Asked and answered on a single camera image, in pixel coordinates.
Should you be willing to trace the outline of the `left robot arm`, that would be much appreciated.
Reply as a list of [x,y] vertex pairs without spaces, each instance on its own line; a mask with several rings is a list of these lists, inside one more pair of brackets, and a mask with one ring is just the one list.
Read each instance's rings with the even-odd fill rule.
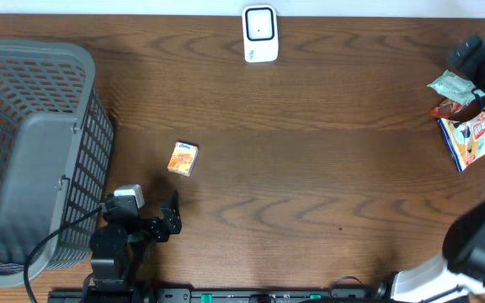
[[107,225],[90,238],[93,272],[83,282],[83,302],[154,300],[152,291],[135,275],[148,248],[181,232],[179,193],[173,191],[160,208],[161,218],[141,217],[143,202],[140,191],[125,189],[102,204]]

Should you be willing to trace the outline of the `orange tissue pack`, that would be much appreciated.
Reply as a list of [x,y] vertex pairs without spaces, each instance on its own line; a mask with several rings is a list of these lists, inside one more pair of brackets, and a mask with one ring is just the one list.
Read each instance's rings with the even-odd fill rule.
[[189,177],[193,171],[198,154],[199,147],[197,145],[177,141],[168,162],[168,171]]

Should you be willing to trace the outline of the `yellow snack chips bag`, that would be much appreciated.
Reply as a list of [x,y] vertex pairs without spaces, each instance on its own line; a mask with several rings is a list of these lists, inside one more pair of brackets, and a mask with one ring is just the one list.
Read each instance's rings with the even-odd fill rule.
[[438,119],[457,172],[485,156],[485,110],[467,122]]

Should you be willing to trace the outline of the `red Top chocolate bar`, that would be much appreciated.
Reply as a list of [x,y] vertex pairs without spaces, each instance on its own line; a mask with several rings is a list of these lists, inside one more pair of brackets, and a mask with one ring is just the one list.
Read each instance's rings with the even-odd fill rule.
[[456,101],[446,98],[440,104],[431,109],[430,114],[436,119],[449,119],[451,116],[464,108],[464,104],[460,104]]

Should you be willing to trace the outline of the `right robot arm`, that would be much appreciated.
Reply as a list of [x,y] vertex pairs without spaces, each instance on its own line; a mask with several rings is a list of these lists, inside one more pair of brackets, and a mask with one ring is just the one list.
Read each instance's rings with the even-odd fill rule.
[[[485,92],[485,41],[477,35],[461,42],[447,62]],[[395,274],[381,298],[390,302],[467,302],[485,294],[485,201],[447,231],[441,254]]]

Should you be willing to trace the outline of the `mint green wipes packet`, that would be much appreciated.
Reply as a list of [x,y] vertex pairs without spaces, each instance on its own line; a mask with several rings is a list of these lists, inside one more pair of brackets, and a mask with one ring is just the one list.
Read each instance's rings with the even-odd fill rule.
[[427,87],[459,105],[468,105],[476,97],[485,97],[485,93],[481,89],[475,88],[471,81],[448,70],[428,84]]

